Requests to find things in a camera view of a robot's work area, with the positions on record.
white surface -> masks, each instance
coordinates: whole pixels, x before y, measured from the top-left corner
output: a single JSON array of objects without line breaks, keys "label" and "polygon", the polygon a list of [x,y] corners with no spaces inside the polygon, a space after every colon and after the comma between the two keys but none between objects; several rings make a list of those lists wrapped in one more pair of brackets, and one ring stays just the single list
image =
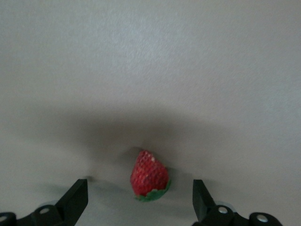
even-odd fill
[{"label": "white surface", "polygon": [[[0,212],[92,176],[78,225],[196,221],[192,179],[301,221],[301,1],[0,1]],[[133,199],[137,148],[174,168]]]}]

silver screw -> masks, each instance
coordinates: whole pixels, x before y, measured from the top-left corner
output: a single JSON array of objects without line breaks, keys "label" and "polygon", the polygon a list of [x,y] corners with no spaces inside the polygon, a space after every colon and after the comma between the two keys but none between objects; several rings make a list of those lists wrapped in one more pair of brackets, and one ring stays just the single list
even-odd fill
[{"label": "silver screw", "polygon": [[0,217],[0,222],[5,221],[7,219],[7,216]]},{"label": "silver screw", "polygon": [[49,211],[49,208],[43,208],[40,210],[40,214],[47,213],[48,211]]},{"label": "silver screw", "polygon": [[223,206],[219,207],[219,208],[218,208],[218,211],[219,211],[220,213],[223,213],[223,214],[228,213],[228,210],[227,210],[225,207],[223,207]]},{"label": "silver screw", "polygon": [[267,217],[264,216],[264,215],[262,215],[262,214],[258,214],[258,215],[257,215],[257,219],[258,219],[259,221],[263,222],[263,223],[268,222]]}]

strawberry leaf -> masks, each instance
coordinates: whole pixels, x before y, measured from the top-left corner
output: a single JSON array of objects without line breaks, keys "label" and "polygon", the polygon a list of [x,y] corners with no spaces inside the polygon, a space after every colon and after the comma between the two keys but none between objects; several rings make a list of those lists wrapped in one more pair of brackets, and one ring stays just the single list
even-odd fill
[{"label": "strawberry leaf", "polygon": [[136,197],[136,199],[141,202],[150,202],[150,201],[157,200],[161,198],[168,191],[170,184],[171,184],[171,180],[168,181],[165,189],[162,190],[153,189],[152,191],[148,192],[146,196],[139,195]]}]

black metal bracket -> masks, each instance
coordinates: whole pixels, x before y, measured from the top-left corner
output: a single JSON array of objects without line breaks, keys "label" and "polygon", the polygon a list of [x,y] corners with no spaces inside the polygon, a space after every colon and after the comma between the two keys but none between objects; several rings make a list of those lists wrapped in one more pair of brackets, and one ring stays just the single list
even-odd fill
[{"label": "black metal bracket", "polygon": [[39,207],[18,220],[15,213],[0,213],[0,226],[74,226],[87,204],[87,180],[78,179],[55,205]]},{"label": "black metal bracket", "polygon": [[267,213],[252,213],[246,219],[227,206],[216,205],[202,180],[193,180],[192,201],[198,218],[193,226],[282,226]]}]

red strawberry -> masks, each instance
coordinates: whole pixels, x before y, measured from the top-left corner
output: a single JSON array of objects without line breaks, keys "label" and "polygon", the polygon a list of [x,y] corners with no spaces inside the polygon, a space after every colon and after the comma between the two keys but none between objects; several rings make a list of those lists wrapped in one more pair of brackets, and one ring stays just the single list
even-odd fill
[{"label": "red strawberry", "polygon": [[159,199],[170,186],[168,172],[152,153],[141,151],[137,157],[131,184],[137,199],[143,202]]}]

